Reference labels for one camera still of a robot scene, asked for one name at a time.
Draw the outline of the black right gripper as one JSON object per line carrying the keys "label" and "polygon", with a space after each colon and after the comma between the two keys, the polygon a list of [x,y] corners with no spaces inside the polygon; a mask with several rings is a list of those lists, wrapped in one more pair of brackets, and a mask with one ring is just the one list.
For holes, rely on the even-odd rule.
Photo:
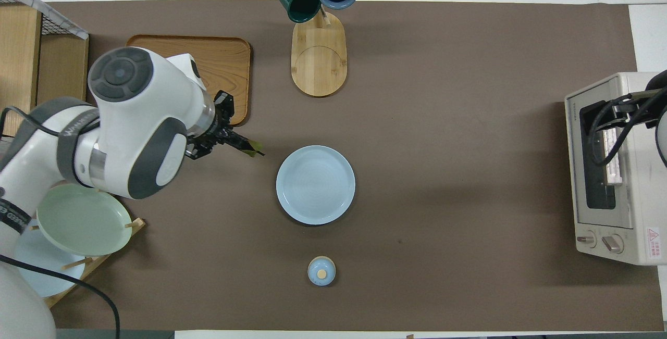
{"label": "black right gripper", "polygon": [[658,125],[662,114],[662,90],[645,90],[622,95],[612,101],[614,120],[620,124],[628,124],[632,120],[635,125]]}

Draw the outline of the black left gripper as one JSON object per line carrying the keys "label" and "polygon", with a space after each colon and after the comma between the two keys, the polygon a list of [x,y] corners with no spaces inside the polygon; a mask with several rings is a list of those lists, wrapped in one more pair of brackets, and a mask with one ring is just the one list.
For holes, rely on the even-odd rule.
{"label": "black left gripper", "polygon": [[248,138],[232,130],[230,123],[235,114],[233,96],[225,91],[218,91],[213,99],[214,119],[206,130],[197,136],[188,136],[185,156],[190,159],[202,158],[223,145],[235,148],[250,148]]}

